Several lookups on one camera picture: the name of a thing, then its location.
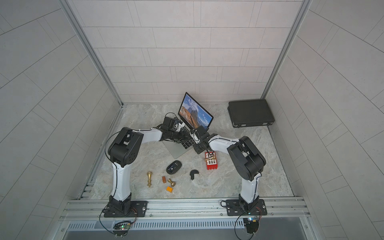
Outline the silver laptop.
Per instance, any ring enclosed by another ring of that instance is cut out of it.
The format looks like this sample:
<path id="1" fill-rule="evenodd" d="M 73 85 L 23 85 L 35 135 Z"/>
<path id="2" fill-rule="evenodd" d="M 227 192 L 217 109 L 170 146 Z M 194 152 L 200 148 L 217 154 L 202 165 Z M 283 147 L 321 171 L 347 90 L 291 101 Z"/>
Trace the silver laptop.
<path id="1" fill-rule="evenodd" d="M 185 125 L 180 128 L 180 133 L 186 134 L 186 138 L 177 142 L 164 142 L 171 156 L 176 160 L 196 144 L 192 132 L 198 127 L 209 129 L 214 116 L 199 104 L 189 93 L 185 93 L 182 104 L 178 111 L 178 120 Z"/>

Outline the black mouse battery cover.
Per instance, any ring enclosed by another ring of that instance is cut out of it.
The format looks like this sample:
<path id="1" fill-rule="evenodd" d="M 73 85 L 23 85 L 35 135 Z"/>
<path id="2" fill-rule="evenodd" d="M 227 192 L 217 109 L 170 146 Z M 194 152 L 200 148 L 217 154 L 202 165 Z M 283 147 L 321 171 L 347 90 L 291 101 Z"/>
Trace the black mouse battery cover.
<path id="1" fill-rule="evenodd" d="M 193 181 L 195 179 L 195 175 L 199 174 L 200 172 L 198 170 L 191 170 L 190 171 L 190 178 Z"/>

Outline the black wireless mouse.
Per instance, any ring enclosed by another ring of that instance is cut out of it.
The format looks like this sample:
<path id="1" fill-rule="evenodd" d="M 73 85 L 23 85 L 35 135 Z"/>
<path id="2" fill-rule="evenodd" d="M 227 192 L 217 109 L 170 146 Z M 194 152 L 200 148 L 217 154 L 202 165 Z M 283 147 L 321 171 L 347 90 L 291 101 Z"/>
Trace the black wireless mouse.
<path id="1" fill-rule="evenodd" d="M 170 165 L 167 166 L 166 172 L 168 175 L 174 175 L 182 167 L 182 163 L 179 160 L 173 161 Z"/>

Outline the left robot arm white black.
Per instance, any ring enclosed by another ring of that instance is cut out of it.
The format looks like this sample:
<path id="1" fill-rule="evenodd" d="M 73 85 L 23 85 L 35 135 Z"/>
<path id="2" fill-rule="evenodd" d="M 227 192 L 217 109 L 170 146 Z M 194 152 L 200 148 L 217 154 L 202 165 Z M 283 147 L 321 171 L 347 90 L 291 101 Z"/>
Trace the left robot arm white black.
<path id="1" fill-rule="evenodd" d="M 146 130 L 134 130 L 123 127 L 116 134 L 108 148 L 106 156 L 114 169 L 113 190 L 107 204 L 108 212 L 117 216 L 131 212 L 132 193 L 130 190 L 131 164 L 136 160 L 141 144 L 168 141 L 182 144 L 192 139 L 185 124 L 176 118 L 165 117 L 164 122 Z"/>

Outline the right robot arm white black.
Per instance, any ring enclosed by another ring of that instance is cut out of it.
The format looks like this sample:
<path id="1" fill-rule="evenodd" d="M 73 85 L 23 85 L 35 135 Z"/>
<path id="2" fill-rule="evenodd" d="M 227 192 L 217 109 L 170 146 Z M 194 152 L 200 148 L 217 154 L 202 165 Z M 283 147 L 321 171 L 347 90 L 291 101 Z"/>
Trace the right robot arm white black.
<path id="1" fill-rule="evenodd" d="M 247 136 L 229 139 L 209 134 L 204 127 L 191 131 L 197 154 L 204 151 L 228 154 L 236 171 L 242 177 L 239 206 L 243 213 L 250 213 L 259 201 L 259 181 L 266 165 L 266 159 Z"/>

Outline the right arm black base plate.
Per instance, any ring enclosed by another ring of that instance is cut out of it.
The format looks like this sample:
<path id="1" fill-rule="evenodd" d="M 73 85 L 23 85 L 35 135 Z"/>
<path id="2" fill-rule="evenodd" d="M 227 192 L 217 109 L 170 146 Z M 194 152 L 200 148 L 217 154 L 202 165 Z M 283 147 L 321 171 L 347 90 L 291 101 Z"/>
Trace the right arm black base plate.
<path id="1" fill-rule="evenodd" d="M 252 203 L 247 203 L 239 196 L 238 199 L 221 201 L 223 208 L 227 210 L 228 216 L 266 216 L 268 214 L 265 201 L 256 197 Z"/>

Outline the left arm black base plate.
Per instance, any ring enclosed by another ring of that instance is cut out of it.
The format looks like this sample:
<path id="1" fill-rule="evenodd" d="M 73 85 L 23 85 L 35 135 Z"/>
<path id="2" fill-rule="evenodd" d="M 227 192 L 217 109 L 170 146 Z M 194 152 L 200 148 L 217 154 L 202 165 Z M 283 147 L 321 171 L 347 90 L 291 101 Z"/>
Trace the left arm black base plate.
<path id="1" fill-rule="evenodd" d="M 118 201 L 110 196 L 102 213 L 105 218 L 142 218 L 146 214 L 148 203 L 148 201 L 132 201 L 132 195 L 129 195 L 124 201 Z"/>

